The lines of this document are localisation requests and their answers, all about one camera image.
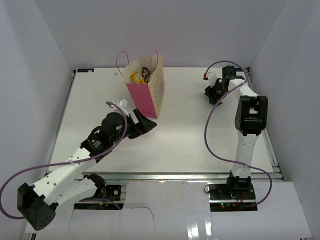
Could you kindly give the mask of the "yellow M&M packet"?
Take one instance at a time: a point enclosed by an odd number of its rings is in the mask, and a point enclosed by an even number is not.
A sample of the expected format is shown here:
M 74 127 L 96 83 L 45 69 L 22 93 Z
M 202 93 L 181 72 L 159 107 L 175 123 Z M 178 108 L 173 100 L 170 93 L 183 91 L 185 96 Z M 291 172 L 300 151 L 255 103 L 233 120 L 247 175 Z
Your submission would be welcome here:
M 133 74 L 130 75 L 130 78 L 136 84 L 145 84 L 145 80 L 139 72 L 134 72 Z

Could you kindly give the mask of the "pink paper gift bag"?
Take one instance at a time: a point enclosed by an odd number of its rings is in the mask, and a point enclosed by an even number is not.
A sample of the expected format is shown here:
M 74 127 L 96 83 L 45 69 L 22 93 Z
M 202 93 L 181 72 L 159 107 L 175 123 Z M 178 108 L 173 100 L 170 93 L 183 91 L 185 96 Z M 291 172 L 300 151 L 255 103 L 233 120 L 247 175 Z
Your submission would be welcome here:
M 134 83 L 130 78 L 131 74 L 139 72 L 142 75 L 143 67 L 148 68 L 150 72 L 147 83 Z M 165 95 L 163 56 L 155 50 L 151 56 L 128 61 L 119 73 L 138 110 L 146 117 L 157 119 Z

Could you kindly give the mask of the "purple candy packet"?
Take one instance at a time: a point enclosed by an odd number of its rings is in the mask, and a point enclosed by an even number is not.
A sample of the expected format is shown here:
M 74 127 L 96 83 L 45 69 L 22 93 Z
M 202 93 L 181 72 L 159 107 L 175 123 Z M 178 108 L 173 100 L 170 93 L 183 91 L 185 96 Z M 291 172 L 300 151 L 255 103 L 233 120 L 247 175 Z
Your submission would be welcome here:
M 151 73 L 147 67 L 143 67 L 141 69 L 141 76 L 142 76 L 142 79 L 144 80 L 145 83 L 148 82 L 150 75 L 151 75 Z

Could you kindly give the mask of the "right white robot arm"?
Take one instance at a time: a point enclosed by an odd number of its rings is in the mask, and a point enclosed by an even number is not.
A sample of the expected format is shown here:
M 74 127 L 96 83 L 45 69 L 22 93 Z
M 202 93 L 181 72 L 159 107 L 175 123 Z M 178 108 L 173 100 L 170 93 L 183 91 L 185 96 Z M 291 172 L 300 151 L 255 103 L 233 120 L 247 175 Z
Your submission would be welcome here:
M 238 140 L 233 166 L 225 184 L 211 184 L 204 190 L 211 200 L 229 198 L 240 203 L 246 197 L 252 199 L 252 158 L 259 135 L 267 125 L 268 98 L 255 93 L 245 77 L 237 75 L 234 66 L 223 67 L 221 78 L 210 72 L 204 73 L 203 78 L 209 83 L 204 94 L 210 104 L 219 106 L 227 93 L 233 93 L 238 99 L 234 119 Z

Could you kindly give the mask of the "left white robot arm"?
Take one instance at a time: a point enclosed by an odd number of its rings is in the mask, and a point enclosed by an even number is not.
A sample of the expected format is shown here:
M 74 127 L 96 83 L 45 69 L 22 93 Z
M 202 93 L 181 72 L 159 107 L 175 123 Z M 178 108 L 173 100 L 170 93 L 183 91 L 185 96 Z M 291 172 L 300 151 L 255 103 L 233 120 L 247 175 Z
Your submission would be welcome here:
M 85 199 L 99 200 L 106 196 L 107 183 L 96 173 L 85 172 L 106 156 L 121 138 L 135 139 L 157 126 L 137 108 L 131 115 L 110 112 L 95 127 L 75 153 L 32 185 L 22 184 L 17 190 L 17 209 L 35 231 L 46 228 L 55 218 L 56 209 Z

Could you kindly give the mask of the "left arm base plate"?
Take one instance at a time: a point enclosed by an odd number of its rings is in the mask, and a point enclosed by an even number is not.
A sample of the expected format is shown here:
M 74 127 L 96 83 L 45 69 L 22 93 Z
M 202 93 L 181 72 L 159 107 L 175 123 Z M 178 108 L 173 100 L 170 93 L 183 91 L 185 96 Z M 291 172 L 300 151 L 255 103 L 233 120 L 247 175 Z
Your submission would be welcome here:
M 121 185 L 106 185 L 102 188 L 97 189 L 96 198 L 119 201 L 121 199 L 121 192 Z

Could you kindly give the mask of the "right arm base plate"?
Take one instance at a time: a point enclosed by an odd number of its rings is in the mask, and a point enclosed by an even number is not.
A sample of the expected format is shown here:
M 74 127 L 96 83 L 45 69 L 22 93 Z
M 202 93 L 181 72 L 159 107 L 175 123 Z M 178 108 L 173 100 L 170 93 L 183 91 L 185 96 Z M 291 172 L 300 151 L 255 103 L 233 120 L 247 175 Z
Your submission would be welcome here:
M 227 184 L 208 184 L 204 191 L 209 195 L 209 199 L 214 202 L 255 202 L 256 195 L 251 185 L 249 190 L 229 190 Z

